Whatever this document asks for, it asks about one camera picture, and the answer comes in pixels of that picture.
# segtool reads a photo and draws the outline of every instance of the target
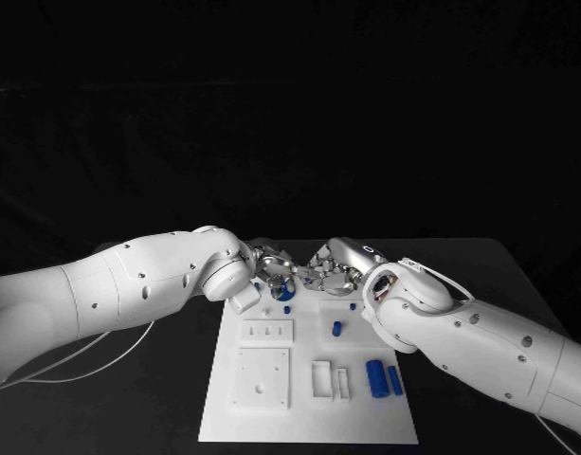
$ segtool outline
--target robot forearm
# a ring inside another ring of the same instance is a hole
[[[0,277],[0,384],[69,342],[157,320],[196,294],[223,300],[252,288],[248,253],[230,232],[207,227],[141,237],[75,263]]]
[[[374,300],[382,275],[396,282]],[[432,277],[416,286],[413,277],[403,265],[383,264],[364,285],[364,314],[385,342],[403,353],[419,349],[477,391],[581,434],[581,345],[480,300],[457,304]]]

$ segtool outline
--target dark backdrop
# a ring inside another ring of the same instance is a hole
[[[207,224],[490,237],[581,342],[581,3],[0,2],[0,274]]]

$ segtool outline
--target blue battery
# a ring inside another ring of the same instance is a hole
[[[389,395],[387,381],[385,380],[383,364],[379,360],[364,363],[369,379],[369,391],[374,398],[385,398]]]
[[[399,384],[399,376],[396,375],[396,368],[387,367],[389,382],[392,383],[392,389],[395,390],[395,395],[402,395],[402,385]]]

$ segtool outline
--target small blue part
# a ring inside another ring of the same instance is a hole
[[[369,391],[374,398],[386,398],[389,395],[387,382],[385,380],[383,364],[379,360],[370,360],[364,363],[369,379]]]
[[[337,320],[333,323],[333,336],[338,337],[340,336],[340,331],[341,331],[341,322]]]
[[[396,375],[396,368],[387,367],[389,382],[392,383],[392,389],[395,390],[395,395],[402,395],[402,385],[399,384],[399,376]]]
[[[282,283],[282,292],[279,293],[278,301],[288,301],[294,297],[297,289],[294,288],[292,279]]]

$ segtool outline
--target black table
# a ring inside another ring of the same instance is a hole
[[[301,264],[324,243],[278,242]],[[568,335],[496,241],[363,243],[390,261],[402,257],[416,260],[458,282],[477,299]],[[176,314],[154,323],[140,346],[106,370],[69,383],[19,384],[0,391],[0,453],[568,453],[533,415],[470,389],[419,352],[396,353],[419,446],[199,443],[220,316],[222,303],[194,297]],[[99,367],[127,349],[144,328],[109,334],[42,377],[62,379]],[[81,340],[43,355],[19,373],[52,363],[86,343]],[[573,437],[570,431],[555,428]]]

